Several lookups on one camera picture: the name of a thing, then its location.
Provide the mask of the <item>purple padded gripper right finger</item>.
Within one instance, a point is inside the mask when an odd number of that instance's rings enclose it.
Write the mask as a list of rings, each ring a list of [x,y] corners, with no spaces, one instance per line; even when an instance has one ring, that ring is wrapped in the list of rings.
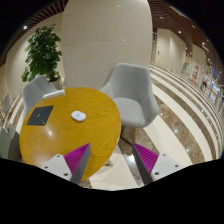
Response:
[[[132,144],[132,153],[145,185],[182,169],[168,154],[157,154],[137,143]]]

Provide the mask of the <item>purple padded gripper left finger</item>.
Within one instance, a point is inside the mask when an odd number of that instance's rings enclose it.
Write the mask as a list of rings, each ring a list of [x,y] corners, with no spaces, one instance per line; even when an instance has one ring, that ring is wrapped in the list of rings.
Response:
[[[66,155],[56,154],[42,166],[42,169],[79,185],[90,155],[90,144],[85,144]]]

